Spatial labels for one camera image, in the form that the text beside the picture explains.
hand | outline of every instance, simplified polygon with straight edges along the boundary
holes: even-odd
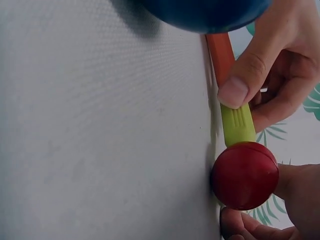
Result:
[[[284,200],[294,226],[280,230],[262,225],[240,211],[224,208],[220,224],[225,240],[320,239],[320,164],[279,164],[279,177],[274,193]]]
[[[315,0],[273,0],[255,21],[254,37],[219,88],[218,99],[234,109],[250,102],[260,132],[292,115],[319,79],[320,18]]]

red ball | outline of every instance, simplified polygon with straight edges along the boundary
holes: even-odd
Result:
[[[279,169],[274,155],[257,142],[228,147],[215,161],[211,186],[218,200],[234,210],[262,205],[277,187]]]

ball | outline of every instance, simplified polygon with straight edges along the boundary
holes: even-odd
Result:
[[[279,169],[274,155],[256,142],[241,142],[215,161],[211,187],[228,208],[245,211],[262,205],[277,187]]]
[[[160,20],[201,34],[225,33],[258,18],[272,0],[141,0]]]

plastic handle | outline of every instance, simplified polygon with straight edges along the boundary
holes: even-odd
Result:
[[[218,87],[235,62],[228,33],[206,35]],[[256,130],[248,104],[231,109],[220,104],[224,142],[230,147],[240,142],[255,142]]]

blue ball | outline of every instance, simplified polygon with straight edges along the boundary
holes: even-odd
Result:
[[[160,20],[201,33],[225,33],[253,22],[272,0],[141,0]]]

